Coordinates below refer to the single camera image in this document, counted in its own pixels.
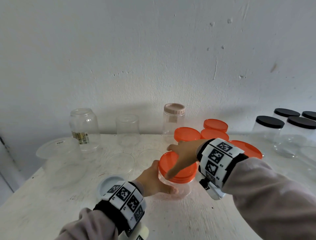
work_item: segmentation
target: hand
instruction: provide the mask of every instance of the hand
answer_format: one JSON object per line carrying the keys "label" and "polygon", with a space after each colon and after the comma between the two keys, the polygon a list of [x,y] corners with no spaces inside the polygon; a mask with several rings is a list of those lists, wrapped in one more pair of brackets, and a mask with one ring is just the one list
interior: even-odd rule
{"label": "hand", "polygon": [[173,178],[182,169],[194,164],[198,160],[196,156],[198,147],[206,141],[206,139],[200,139],[190,142],[179,142],[178,145],[171,144],[167,150],[174,151],[179,155],[179,158],[173,168],[167,172],[165,179]]}
{"label": "hand", "polygon": [[170,185],[162,183],[158,178],[159,161],[153,161],[150,168],[144,170],[142,174],[136,178],[144,187],[143,197],[155,195],[156,193],[177,194],[178,190]]}

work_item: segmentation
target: white table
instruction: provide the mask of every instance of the white table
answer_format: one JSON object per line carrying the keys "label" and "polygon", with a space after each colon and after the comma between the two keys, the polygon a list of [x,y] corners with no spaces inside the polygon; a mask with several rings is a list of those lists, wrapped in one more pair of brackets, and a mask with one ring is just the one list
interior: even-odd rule
{"label": "white table", "polygon": [[[0,239],[54,239],[64,224],[78,219],[82,208],[94,208],[96,187],[111,173],[111,169],[105,168],[109,157],[125,152],[136,159],[146,149],[164,153],[168,146],[161,135],[141,135],[140,143],[133,148],[120,147],[116,138],[115,135],[101,136],[102,152],[87,156],[88,172],[71,187],[52,188],[40,168],[1,206]],[[230,136],[235,140],[244,138]],[[135,179],[142,170],[136,165],[128,180]],[[162,201],[152,196],[146,201],[148,207],[143,222],[149,229],[149,240],[261,239],[242,219],[231,196],[215,201],[197,181],[183,200]]]}

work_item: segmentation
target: black lid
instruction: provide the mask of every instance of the black lid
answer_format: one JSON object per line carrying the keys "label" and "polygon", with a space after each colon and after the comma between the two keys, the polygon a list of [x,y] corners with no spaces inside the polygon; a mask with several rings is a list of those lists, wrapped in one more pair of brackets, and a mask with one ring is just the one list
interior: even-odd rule
{"label": "black lid", "polygon": [[279,129],[279,128],[283,128],[284,126],[284,122],[282,120],[277,119],[275,117],[269,117],[269,116],[258,116],[256,118],[256,122],[268,128]]}
{"label": "black lid", "polygon": [[288,118],[287,122],[300,128],[316,129],[316,122],[308,118],[292,116]]}
{"label": "black lid", "polygon": [[316,121],[316,112],[304,111],[302,116]]}
{"label": "black lid", "polygon": [[300,116],[299,112],[290,110],[290,109],[286,109],[286,108],[276,108],[274,110],[274,113],[283,117],[290,117],[290,116]]}

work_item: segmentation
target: beige lid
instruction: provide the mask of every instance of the beige lid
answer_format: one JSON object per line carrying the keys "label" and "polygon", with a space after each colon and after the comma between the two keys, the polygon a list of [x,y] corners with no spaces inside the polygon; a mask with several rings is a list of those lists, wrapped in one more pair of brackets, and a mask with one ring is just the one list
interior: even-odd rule
{"label": "beige lid", "polygon": [[168,103],[164,106],[163,110],[172,115],[182,115],[185,113],[185,106],[179,103]]}

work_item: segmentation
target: orange lid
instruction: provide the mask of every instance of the orange lid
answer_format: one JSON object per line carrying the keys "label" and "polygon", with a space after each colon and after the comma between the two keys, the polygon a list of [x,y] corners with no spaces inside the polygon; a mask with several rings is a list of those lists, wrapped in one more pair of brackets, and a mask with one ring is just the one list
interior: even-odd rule
{"label": "orange lid", "polygon": [[181,127],[181,128],[177,128],[174,131],[173,137],[177,142],[180,142],[180,141],[188,142],[188,141],[201,139],[201,134],[199,133],[198,130],[195,130],[193,128]]}
{"label": "orange lid", "polygon": [[[163,177],[165,177],[166,173],[176,164],[178,157],[178,154],[175,152],[167,152],[161,156],[159,161],[159,171]],[[168,181],[180,184],[188,183],[193,180],[196,172],[197,164],[194,163],[191,166],[182,169],[177,175]]]}
{"label": "orange lid", "polygon": [[221,138],[225,141],[229,140],[229,136],[227,133],[224,133],[218,130],[213,130],[213,129],[203,129],[201,131],[201,136],[202,136],[202,139]]}
{"label": "orange lid", "polygon": [[221,132],[227,132],[228,129],[227,123],[218,119],[206,119],[204,121],[203,127],[205,129],[213,129]]}
{"label": "orange lid", "polygon": [[240,149],[245,151],[245,154],[248,157],[256,157],[262,159],[262,153],[259,151],[258,148],[250,145],[249,143],[238,141],[238,140],[231,140],[229,141],[231,144],[239,147]]}

